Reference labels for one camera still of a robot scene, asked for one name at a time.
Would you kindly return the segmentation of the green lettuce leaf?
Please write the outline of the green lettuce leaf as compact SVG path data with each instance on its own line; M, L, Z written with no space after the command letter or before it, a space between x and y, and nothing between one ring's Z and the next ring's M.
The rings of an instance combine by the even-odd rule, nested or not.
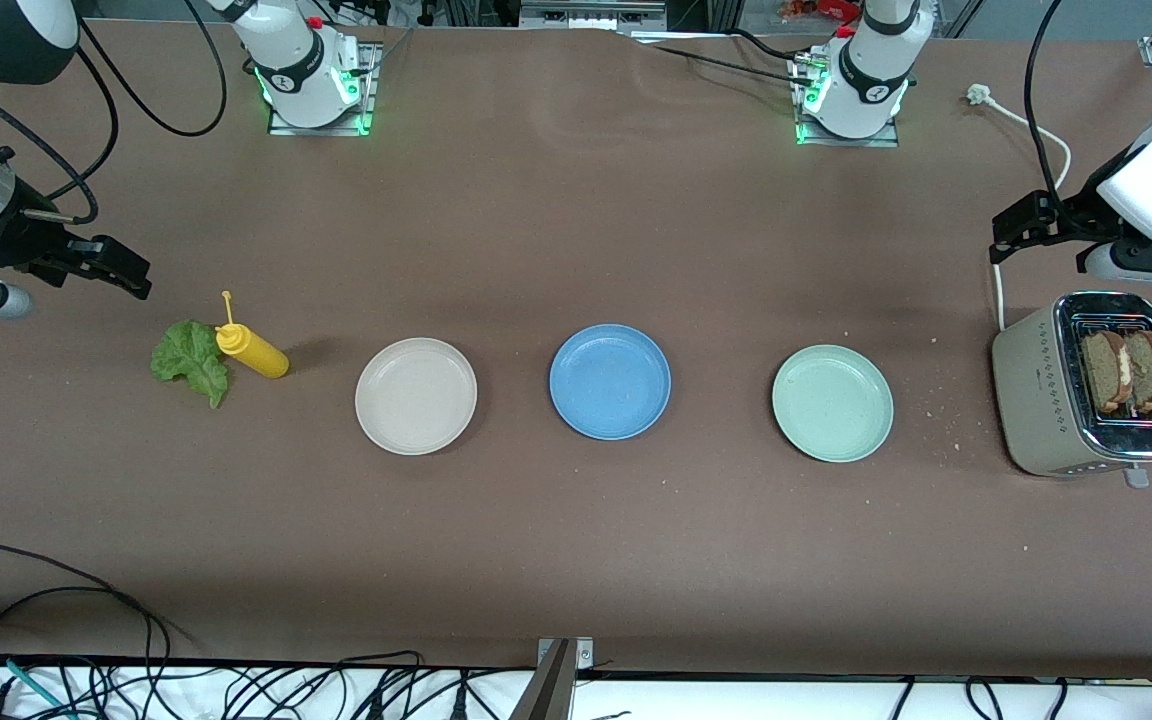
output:
M229 367L223 363L217 331L211 325L183 320L162 334L150 359L156 381L184 381L197 395L219 409L230 388Z

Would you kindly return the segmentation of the yellow mustard squeeze bottle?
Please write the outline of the yellow mustard squeeze bottle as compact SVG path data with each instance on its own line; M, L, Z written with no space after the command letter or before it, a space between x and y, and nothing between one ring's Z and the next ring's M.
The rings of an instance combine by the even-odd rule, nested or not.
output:
M215 328L215 340L220 351L266 378L276 379L287 374L291 369L291 361L287 355L247 325L236 323L230 291L221 291L221 297L227 310L227 323Z

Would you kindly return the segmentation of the brown bread slice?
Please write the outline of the brown bread slice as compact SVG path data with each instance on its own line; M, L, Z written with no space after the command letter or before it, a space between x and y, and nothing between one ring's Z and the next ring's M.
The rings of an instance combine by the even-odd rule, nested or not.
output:
M1098 414L1116 414L1132 397L1132 363L1126 340L1112 331L1097 331L1082 341L1082 361Z
M1152 331L1137 331L1126 336L1132 369L1132 404L1140 415L1152 414Z

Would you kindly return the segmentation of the mint green round plate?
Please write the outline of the mint green round plate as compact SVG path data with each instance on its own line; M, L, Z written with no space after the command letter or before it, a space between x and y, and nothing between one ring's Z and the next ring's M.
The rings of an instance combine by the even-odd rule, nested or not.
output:
M771 386L776 427L797 450L823 462L872 456L890 437L890 382L867 357L838 344L801 348Z

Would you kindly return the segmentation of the beige round plate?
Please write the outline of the beige round plate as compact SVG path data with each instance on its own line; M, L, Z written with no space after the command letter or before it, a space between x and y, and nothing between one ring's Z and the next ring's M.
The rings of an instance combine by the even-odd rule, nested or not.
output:
M457 347L407 338L384 347L358 377L362 433L401 456L444 450L468 429L477 407L475 370Z

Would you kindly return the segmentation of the blue round plate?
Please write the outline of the blue round plate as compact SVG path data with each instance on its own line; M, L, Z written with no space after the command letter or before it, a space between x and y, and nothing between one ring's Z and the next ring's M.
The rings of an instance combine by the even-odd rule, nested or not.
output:
M599 441L631 439L662 418L673 378L649 334L616 323L590 325L558 347L550 401L567 427Z

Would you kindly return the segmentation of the beige chrome toaster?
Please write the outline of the beige chrome toaster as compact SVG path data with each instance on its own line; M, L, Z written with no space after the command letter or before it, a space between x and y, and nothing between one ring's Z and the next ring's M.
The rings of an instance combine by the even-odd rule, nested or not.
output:
M1066 293L996 334L991 359L1007 450L1036 477L1120 471L1144 488L1152 414L1137 414L1132 397L1116 414L1098 414L1082 361L1082 341L1097 331L1152 331L1152 304L1134 293Z

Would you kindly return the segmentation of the red orange object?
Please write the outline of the red orange object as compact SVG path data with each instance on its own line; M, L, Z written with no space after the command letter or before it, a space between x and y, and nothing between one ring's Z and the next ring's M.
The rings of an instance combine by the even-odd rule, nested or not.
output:
M819 17L847 24L859 17L863 3L864 0L781 0L776 15L782 20Z

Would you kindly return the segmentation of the grey power strip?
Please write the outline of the grey power strip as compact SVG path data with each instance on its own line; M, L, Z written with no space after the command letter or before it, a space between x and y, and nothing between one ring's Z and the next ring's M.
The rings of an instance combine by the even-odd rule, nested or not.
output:
M517 17L522 29L668 29L666 0L520 0Z

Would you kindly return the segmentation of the dark grey metal bar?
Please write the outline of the dark grey metal bar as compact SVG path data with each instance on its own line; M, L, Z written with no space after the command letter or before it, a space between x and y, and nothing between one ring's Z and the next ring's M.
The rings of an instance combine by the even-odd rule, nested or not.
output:
M573 689L584 652L579 638L539 642L538 666L508 720L570 720Z

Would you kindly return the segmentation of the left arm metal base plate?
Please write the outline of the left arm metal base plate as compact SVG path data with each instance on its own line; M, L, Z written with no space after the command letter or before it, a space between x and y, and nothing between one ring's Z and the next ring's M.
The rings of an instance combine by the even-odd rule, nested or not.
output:
M795 141L796 145L824 145L836 147L895 149L899 146L899 132L895 114L892 114L882 128L865 138L849 138L829 131L823 126L814 109L820 108L823 97L831 86L829 60L826 55L814 53L795 53L786 61L786 69L791 79L805 79L805 85L791 90L795 106ZM895 106L893 113L900 109Z

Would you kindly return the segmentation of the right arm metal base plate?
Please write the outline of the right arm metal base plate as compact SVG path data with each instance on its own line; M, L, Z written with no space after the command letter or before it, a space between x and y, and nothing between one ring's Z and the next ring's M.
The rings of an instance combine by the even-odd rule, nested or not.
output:
M370 135L378 94L381 44L361 44L335 31L316 32L317 65L257 68L274 136Z

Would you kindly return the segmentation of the small metal bracket plate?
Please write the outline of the small metal bracket plate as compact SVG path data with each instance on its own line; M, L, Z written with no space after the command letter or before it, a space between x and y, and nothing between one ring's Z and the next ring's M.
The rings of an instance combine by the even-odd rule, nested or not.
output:
M573 655L576 657L575 666L577 670L589 670L594 666L594 639L591 637L566 637L570 643ZM536 666L540 667L550 651L558 646L563 638L543 637L538 641L538 652L536 652Z

